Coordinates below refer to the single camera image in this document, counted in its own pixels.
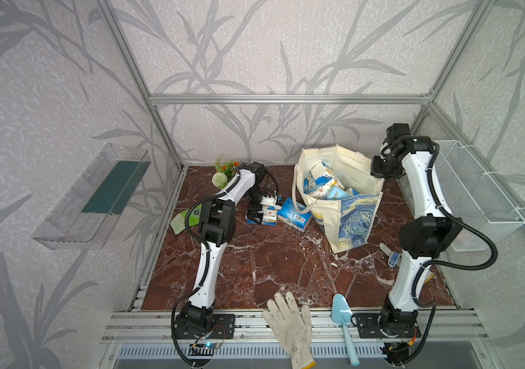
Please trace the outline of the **orange blue tissue pack back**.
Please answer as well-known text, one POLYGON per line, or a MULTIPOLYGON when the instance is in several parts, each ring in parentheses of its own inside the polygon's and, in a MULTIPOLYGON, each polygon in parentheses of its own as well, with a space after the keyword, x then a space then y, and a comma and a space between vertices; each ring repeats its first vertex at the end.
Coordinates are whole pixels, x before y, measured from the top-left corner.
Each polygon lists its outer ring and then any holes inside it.
POLYGON ((247 224, 276 226, 277 210, 273 206, 249 208, 246 214, 247 224))

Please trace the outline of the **orange blue tissue pack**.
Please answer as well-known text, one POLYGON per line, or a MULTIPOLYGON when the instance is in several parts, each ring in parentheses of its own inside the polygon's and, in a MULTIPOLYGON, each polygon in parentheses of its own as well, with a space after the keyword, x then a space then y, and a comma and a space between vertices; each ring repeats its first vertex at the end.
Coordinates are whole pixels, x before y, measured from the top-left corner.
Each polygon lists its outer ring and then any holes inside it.
POLYGON ((345 190, 344 184, 336 173, 323 162, 319 162, 311 169, 310 176, 304 180, 304 194, 319 200, 326 200, 328 191, 334 185, 345 190))
POLYGON ((273 206, 249 208, 246 214, 247 224, 276 226, 277 210, 273 206))

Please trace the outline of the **canvas bag with blue painting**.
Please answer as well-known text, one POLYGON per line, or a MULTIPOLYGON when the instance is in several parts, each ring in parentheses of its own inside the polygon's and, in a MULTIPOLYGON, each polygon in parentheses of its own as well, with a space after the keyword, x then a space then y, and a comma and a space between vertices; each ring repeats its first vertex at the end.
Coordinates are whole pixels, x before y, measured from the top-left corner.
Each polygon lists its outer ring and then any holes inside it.
POLYGON ((290 197, 302 200, 296 211, 310 214, 324 231, 332 253, 348 252, 367 244, 384 181, 370 175, 372 161, 360 152, 336 145, 321 149, 303 149, 293 170, 290 197), (329 169, 342 182, 342 199, 315 198, 305 191, 304 180, 313 168, 329 169))

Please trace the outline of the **light blue Vinda tissue pack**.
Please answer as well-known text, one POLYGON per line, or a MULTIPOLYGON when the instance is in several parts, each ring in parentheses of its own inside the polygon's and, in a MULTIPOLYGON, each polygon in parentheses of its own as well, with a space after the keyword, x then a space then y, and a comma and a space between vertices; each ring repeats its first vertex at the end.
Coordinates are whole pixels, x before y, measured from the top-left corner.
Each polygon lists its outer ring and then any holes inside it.
POLYGON ((343 190, 339 186, 334 185, 328 191, 326 195, 326 199, 327 200, 344 200, 347 198, 355 197, 356 195, 359 195, 359 192, 357 192, 357 190, 355 190, 354 188, 348 188, 346 190, 343 190))

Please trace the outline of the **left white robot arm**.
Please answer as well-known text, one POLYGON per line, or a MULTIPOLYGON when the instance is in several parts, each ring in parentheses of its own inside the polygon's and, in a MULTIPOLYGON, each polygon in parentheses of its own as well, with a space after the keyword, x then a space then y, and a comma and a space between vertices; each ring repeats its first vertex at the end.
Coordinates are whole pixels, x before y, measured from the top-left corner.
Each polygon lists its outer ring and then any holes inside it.
POLYGON ((242 198, 249 200, 247 220, 253 224, 263 224, 265 213, 276 209, 276 194, 263 195, 262 182, 267 177, 276 181, 259 162, 241 164, 224 188, 195 204, 201 207, 197 232, 192 231, 188 220, 185 229, 201 247, 199 267, 192 292, 177 300, 187 302, 175 317, 177 326, 205 332, 212 329, 216 280, 225 248, 236 231, 236 206, 242 198))

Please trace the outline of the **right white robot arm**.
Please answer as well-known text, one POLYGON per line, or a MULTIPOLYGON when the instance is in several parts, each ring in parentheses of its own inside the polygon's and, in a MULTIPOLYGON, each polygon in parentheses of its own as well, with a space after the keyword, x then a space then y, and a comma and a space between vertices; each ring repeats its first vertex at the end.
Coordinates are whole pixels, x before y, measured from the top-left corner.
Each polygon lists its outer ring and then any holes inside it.
POLYGON ((373 158, 375 178, 408 178, 415 220, 399 230, 402 257, 393 290, 382 309, 382 321, 409 323, 418 314, 416 303, 425 281, 427 264, 436 260, 462 230, 451 212, 436 174, 439 146, 428 136, 412 135, 409 125, 396 123, 386 129, 380 155, 373 158))

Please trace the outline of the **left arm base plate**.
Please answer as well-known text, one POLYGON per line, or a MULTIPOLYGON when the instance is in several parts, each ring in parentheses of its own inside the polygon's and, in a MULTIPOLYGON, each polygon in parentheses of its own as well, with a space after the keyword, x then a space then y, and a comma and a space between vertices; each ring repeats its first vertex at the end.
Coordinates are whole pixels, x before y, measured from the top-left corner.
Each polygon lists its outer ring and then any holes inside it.
POLYGON ((201 338, 231 339, 236 327, 236 315, 212 314, 202 318, 176 316, 173 331, 177 339, 201 338))

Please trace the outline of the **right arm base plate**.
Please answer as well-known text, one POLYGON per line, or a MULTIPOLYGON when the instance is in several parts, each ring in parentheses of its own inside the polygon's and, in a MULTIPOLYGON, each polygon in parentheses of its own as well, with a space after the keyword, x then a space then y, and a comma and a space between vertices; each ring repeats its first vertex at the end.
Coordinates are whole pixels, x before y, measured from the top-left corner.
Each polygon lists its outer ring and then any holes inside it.
POLYGON ((392 322, 387 325, 382 324, 379 320, 379 313, 355 313, 352 317, 352 323, 357 328, 360 338, 408 341, 422 337, 416 320, 412 320, 409 324, 392 322))

